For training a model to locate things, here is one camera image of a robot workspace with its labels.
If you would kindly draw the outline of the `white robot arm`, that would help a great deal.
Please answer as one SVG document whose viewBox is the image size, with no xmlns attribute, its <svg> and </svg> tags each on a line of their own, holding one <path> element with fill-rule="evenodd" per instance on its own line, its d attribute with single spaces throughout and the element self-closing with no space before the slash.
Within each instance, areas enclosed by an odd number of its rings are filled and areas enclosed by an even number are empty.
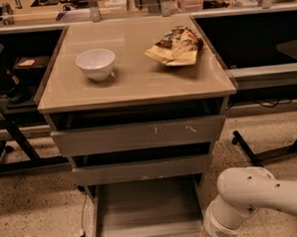
<svg viewBox="0 0 297 237">
<path fill-rule="evenodd" d="M 235 167 L 216 180 L 217 195 L 203 215 L 199 237 L 237 237 L 260 208 L 297 217 L 297 181 L 279 180 L 264 167 Z"/>
</svg>

